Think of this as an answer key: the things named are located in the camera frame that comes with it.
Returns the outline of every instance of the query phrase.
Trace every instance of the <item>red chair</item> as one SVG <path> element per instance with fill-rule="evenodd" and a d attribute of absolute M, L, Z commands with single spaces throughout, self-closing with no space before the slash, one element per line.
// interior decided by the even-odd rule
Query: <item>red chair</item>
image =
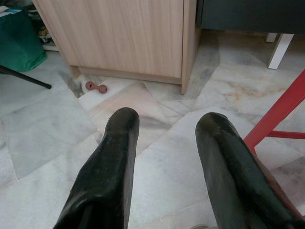
<path fill-rule="evenodd" d="M 305 99 L 305 70 L 276 101 L 264 117 L 244 139 L 248 148 L 256 155 L 255 146 L 265 137 L 305 139 L 305 133 L 277 131 L 274 128 L 283 121 Z"/>

